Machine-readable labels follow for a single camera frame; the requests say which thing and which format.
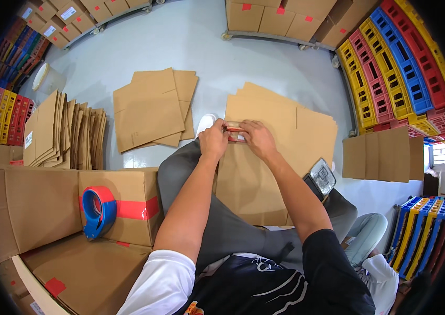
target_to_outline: person's lap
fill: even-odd
[[[159,194],[165,214],[196,167],[200,156],[200,144],[196,139],[179,148],[159,167]],[[329,194],[324,206],[332,221],[333,230],[341,242],[356,220],[357,209],[336,190]],[[282,261],[285,267],[303,272],[302,244],[295,229],[269,231],[254,227],[231,212],[213,194],[196,264],[197,274],[207,265],[232,253],[261,255]]]

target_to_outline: white sneaker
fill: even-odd
[[[201,117],[200,123],[198,124],[198,130],[196,130],[196,137],[200,134],[200,132],[204,131],[207,128],[210,128],[214,125],[215,121],[217,120],[217,117],[212,114],[205,114],[203,117]]]

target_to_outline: white sleeve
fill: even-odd
[[[153,251],[117,315],[173,314],[191,295],[194,272],[187,256],[166,249]]]
[[[398,276],[396,271],[389,266],[382,254],[365,259],[362,266],[368,271],[370,276],[376,280],[377,283],[384,282]]]

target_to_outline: window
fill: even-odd
[[[433,145],[433,165],[445,164],[445,143]]]

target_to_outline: white bucket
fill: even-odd
[[[61,92],[66,83],[67,78],[54,70],[49,63],[46,62],[40,67],[35,79],[33,79],[32,88],[33,91],[39,91],[50,95],[52,92],[56,91],[56,89]]]

